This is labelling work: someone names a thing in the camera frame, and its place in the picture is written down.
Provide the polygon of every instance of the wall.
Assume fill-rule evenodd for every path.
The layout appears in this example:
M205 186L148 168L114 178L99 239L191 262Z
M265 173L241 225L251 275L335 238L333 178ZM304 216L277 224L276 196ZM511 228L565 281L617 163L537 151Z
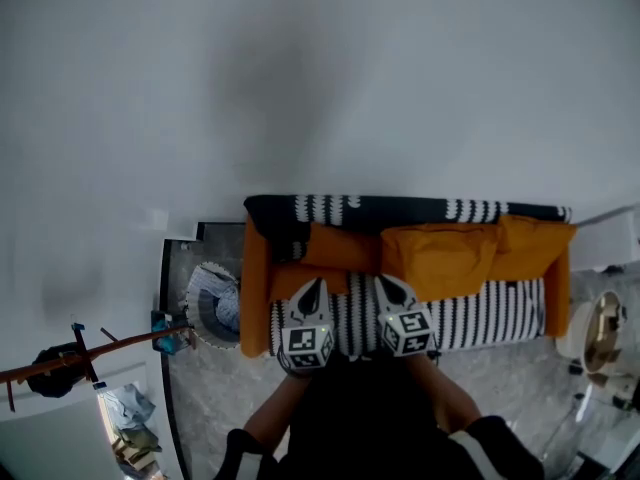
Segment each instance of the wall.
M0 0L0 368L146 331L161 239L248 194L635 197L639 29L640 0Z
M95 396L63 409L0 423L0 463L15 480L123 477Z

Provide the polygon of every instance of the gray floor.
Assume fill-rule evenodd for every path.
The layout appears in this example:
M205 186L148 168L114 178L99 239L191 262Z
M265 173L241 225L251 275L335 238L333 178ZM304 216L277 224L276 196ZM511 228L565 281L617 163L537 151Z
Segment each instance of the gray floor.
M217 261L239 274L242 226L208 227L203 243L173 244L169 275L169 309L184 300L191 272L202 261ZM608 284L600 276L581 275L572 280L576 298ZM628 307L632 324L628 343L637 343L640 328L637 287L616 286L633 299ZM193 480L209 479L224 457L226 434L241 427L284 377L271 358L248 360L239 349L218 350L200 344L170 359L174 410L183 452ZM596 393L581 423L575 422L578 402L587 382L570 376L567 363L550 339L482 350L451 352L440 367L476 400L485 414L498 414L528 449L539 457L548 478L559 478L578 448L594 450L604 430L626 417ZM280 448L284 452L286 443Z

